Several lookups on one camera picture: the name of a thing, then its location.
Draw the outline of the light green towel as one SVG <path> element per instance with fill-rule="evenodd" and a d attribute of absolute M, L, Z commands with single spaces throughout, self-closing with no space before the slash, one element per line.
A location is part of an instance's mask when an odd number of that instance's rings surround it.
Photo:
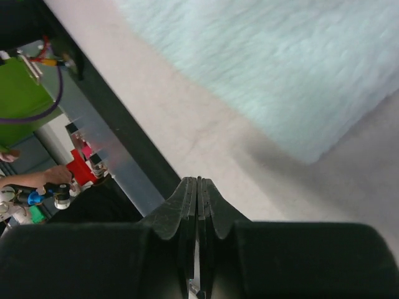
<path fill-rule="evenodd" d="M 313 163 L 398 90 L 397 1 L 118 1 L 174 67 Z"/>

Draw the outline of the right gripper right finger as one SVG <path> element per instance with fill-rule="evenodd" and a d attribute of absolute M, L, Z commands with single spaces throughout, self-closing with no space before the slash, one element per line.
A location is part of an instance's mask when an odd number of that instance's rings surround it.
<path fill-rule="evenodd" d="M 398 297 L 398 265 L 369 225 L 251 221 L 205 178 L 197 207 L 207 298 Z"/>

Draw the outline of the operator hand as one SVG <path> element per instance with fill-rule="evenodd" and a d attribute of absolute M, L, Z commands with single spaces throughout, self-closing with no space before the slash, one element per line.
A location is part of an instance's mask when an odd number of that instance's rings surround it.
<path fill-rule="evenodd" d="M 51 184 L 69 184 L 71 185 L 72 190 L 75 190 L 75 187 L 72 186 L 74 175 L 70 172 L 66 166 L 58 165 L 42 173 L 41 183 L 45 185 L 47 183 Z"/>

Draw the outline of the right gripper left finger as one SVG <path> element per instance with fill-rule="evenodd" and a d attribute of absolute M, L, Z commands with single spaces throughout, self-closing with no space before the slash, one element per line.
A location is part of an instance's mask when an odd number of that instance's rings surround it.
<path fill-rule="evenodd" d="M 136 223 L 22 225 L 1 239 L 2 298 L 187 298 L 196 178 Z"/>

